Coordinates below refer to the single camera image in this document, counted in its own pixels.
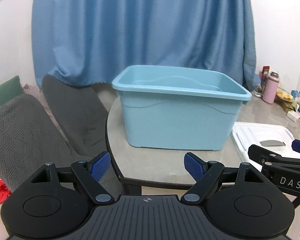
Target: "pink thermos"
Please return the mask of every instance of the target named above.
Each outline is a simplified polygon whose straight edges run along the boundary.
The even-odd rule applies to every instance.
[[[268,76],[265,91],[262,95],[262,100],[268,104],[272,104],[277,94],[277,88],[279,86],[279,75],[276,72],[271,72]]]

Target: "storage bin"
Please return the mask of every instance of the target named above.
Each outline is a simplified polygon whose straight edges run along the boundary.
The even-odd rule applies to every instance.
[[[129,66],[112,87],[134,147],[220,150],[251,99],[223,73],[182,67]]]

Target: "gray chair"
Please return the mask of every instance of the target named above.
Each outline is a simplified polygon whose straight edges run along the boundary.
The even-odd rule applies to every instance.
[[[57,130],[39,101],[20,95],[0,106],[0,178],[14,191],[46,162],[69,167],[92,157],[77,154]],[[99,183],[115,198],[121,185],[111,183],[109,169]]]
[[[78,154],[94,158],[107,150],[108,112],[90,86],[69,86],[47,74],[42,79],[42,91],[69,144]],[[115,195],[125,193],[112,166],[104,177],[104,185],[118,190]]]

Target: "green object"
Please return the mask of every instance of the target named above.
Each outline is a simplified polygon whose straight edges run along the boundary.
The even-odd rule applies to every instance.
[[[0,106],[23,93],[19,76],[15,76],[0,85]]]

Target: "curtain fold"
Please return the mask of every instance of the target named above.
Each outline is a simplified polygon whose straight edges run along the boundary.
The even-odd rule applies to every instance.
[[[250,0],[34,0],[37,84],[49,73],[84,86],[129,65],[223,72],[252,90],[256,53]]]

